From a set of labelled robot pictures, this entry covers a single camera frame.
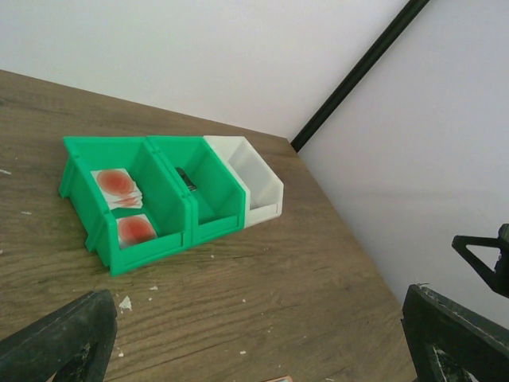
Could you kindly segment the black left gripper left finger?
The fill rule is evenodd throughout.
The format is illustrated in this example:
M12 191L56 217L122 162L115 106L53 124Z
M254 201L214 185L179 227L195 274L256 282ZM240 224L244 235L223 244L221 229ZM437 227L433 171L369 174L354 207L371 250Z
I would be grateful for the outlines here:
M1 340L1 380L104 380L116 318L110 291L80 296Z

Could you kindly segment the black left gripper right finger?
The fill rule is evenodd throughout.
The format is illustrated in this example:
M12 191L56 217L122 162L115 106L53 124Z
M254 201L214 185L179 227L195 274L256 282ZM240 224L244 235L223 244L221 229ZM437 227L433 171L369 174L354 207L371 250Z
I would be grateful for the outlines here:
M508 329L428 287L409 286L402 328L418 381L508 380Z

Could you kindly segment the red circle card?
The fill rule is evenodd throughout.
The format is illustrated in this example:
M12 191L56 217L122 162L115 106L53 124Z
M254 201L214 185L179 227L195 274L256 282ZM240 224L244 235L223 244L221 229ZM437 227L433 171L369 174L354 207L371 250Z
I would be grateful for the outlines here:
M116 223L121 249L157 238L157 233L145 214L121 217Z
M141 191L134 179L123 168L92 170L91 175L107 201L141 195Z

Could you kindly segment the pink leather card holder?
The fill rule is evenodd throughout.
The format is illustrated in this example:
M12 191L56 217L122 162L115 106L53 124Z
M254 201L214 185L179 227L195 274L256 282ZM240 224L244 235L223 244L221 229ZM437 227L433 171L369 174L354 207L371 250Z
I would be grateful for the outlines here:
M266 382L293 382L293 378L289 375L279 376L271 380L267 380Z

